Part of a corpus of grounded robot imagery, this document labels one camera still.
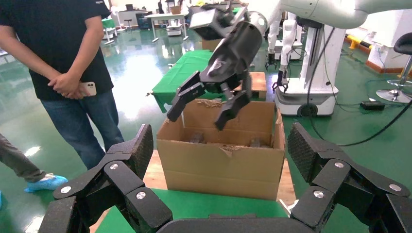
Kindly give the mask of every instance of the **green floor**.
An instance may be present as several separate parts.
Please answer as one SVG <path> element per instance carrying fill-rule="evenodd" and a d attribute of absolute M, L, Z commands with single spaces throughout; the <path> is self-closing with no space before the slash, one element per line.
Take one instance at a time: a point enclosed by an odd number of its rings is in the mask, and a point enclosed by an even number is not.
<path fill-rule="evenodd" d="M 182 42 L 181 37 L 167 37 L 165 30 L 158 30 L 159 41 L 152 43 L 153 34 L 149 31 L 123 33 L 111 45 L 103 46 L 106 63 L 115 88 L 120 129 L 126 140 L 135 136 L 142 123 L 151 124 L 157 132 L 166 115 L 161 113 L 153 96 L 146 96 L 162 76 L 168 71 L 168 64 L 175 63 L 188 50 L 201 49 L 200 38 L 189 31 L 189 39 Z M 260 49 L 254 60 L 255 71 L 264 71 L 267 43 Z M 367 56 L 356 52 L 353 57 L 343 55 L 338 69 L 336 86 L 341 103 L 358 103 L 367 100 L 365 82 L 394 77 L 377 75 L 363 63 Z M 292 68 L 292 76 L 297 77 L 299 67 Z M 268 86 L 272 83 L 275 70 L 267 72 Z M 372 82 L 369 94 L 377 99 L 374 91 L 389 87 L 385 82 Z M 273 94 L 268 92 L 268 100 Z M 392 107 L 381 113 L 348 113 L 335 108 L 332 117 L 315 120 L 319 131 L 329 140 L 338 143 L 350 143 L 364 139 L 389 122 L 401 109 Z M 408 111 L 393 127 L 382 136 L 366 144 L 344 148 L 358 163 L 381 174 L 395 179 L 412 189 L 412 156 L 410 138 L 412 130 Z M 289 134 L 291 124 L 301 122 L 310 133 L 307 119 L 284 117 L 285 134 Z M 41 169 L 72 179 L 86 168 L 75 151 L 65 143 L 53 127 L 40 101 L 35 97 L 27 68 L 19 62 L 0 66 L 0 132 L 12 143 L 26 152 L 33 147 L 40 147 L 39 152 L 30 159 Z M 307 187 L 293 163 L 292 178 L 296 194 L 299 197 Z M 25 182 L 16 178 L 12 170 L 0 164 L 0 190 L 3 208 L 0 210 L 0 232 L 23 232 L 33 218 L 43 216 L 47 205 L 52 201 L 51 192 L 26 194 Z M 365 232 L 365 227 L 342 207 L 337 207 L 326 229 L 327 232 Z"/>

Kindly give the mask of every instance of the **wooden pallet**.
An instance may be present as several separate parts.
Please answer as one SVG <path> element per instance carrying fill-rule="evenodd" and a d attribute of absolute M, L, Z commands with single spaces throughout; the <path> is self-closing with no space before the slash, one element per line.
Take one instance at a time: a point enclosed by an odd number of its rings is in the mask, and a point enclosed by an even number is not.
<path fill-rule="evenodd" d="M 266 99 L 266 75 L 264 72 L 250 72 L 252 78 L 252 98 L 254 99 Z M 241 91 L 241 85 L 238 86 L 234 92 L 237 94 Z"/>

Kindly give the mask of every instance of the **black stool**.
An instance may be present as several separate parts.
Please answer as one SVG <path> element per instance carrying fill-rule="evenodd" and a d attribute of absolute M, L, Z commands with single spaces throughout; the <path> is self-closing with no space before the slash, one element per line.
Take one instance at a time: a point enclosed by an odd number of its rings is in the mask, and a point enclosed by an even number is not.
<path fill-rule="evenodd" d="M 125 22 L 127 22 L 127 24 L 129 25 L 128 28 L 130 28 L 130 31 L 132 30 L 132 26 L 130 26 L 130 22 L 132 21 L 131 19 L 125 19 Z"/>
<path fill-rule="evenodd" d="M 409 103 L 412 98 L 405 95 L 402 89 L 404 87 L 411 87 L 412 82 L 408 81 L 409 71 L 412 67 L 412 33 L 407 33 L 401 36 L 395 43 L 394 51 L 409 55 L 408 62 L 401 74 L 400 80 L 389 80 L 388 83 L 397 86 L 394 90 L 379 90 L 376 94 L 384 100 L 389 100 L 397 103 Z"/>

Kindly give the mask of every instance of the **person's leg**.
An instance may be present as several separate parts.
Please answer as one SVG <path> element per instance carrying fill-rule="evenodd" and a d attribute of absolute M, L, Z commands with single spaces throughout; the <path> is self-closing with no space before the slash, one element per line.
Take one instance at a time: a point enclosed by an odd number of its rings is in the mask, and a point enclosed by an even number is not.
<path fill-rule="evenodd" d="M 85 109 L 77 100 L 41 101 L 60 135 L 92 169 L 105 152 L 93 134 Z"/>
<path fill-rule="evenodd" d="M 118 128 L 119 115 L 113 92 L 86 97 L 80 101 L 103 137 L 106 151 L 114 144 L 124 142 Z"/>
<path fill-rule="evenodd" d="M 15 146 L 13 146 L 3 135 L 0 134 L 0 162 L 11 168 L 18 177 L 24 178 L 28 183 L 24 190 L 32 193 L 37 190 L 55 190 L 68 180 L 62 176 L 46 174 L 39 170 L 30 160 Z"/>
<path fill-rule="evenodd" d="M 0 134 L 0 162 L 11 168 L 18 177 L 27 182 L 37 182 L 44 178 L 46 173 L 36 167 L 3 135 Z"/>

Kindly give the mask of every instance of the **table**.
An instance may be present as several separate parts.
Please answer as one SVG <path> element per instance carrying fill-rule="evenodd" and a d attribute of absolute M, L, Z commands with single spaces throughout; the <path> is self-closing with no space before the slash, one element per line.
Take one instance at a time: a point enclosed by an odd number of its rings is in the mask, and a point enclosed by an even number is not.
<path fill-rule="evenodd" d="M 213 53 L 209 50 L 186 52 L 152 89 L 151 94 L 156 99 L 157 104 L 163 113 L 166 112 L 164 105 L 172 104 L 172 100 L 176 95 L 176 89 L 194 72 L 204 70 L 209 63 L 212 54 Z M 267 90 L 265 79 L 260 79 L 258 77 L 257 80 L 260 80 L 260 82 L 252 82 L 252 92 L 254 90 L 258 92 L 258 97 L 256 99 L 265 99 Z M 206 92 L 199 98 L 213 100 L 224 98 L 224 94 Z"/>
<path fill-rule="evenodd" d="M 183 14 L 178 14 L 178 15 L 173 15 L 173 14 L 152 14 L 152 15 L 148 15 L 145 16 L 145 18 L 150 18 L 152 20 L 152 27 L 153 27 L 153 36 L 154 36 L 154 40 L 152 40 L 152 42 L 156 42 L 159 38 L 156 37 L 156 32 L 155 32 L 155 20 L 170 20 L 170 19 L 181 19 L 182 20 L 182 24 L 183 24 L 183 29 L 185 31 L 185 37 L 183 38 L 183 40 L 187 40 L 189 37 L 186 33 L 186 23 L 185 23 L 185 16 L 188 13 L 183 13 Z"/>

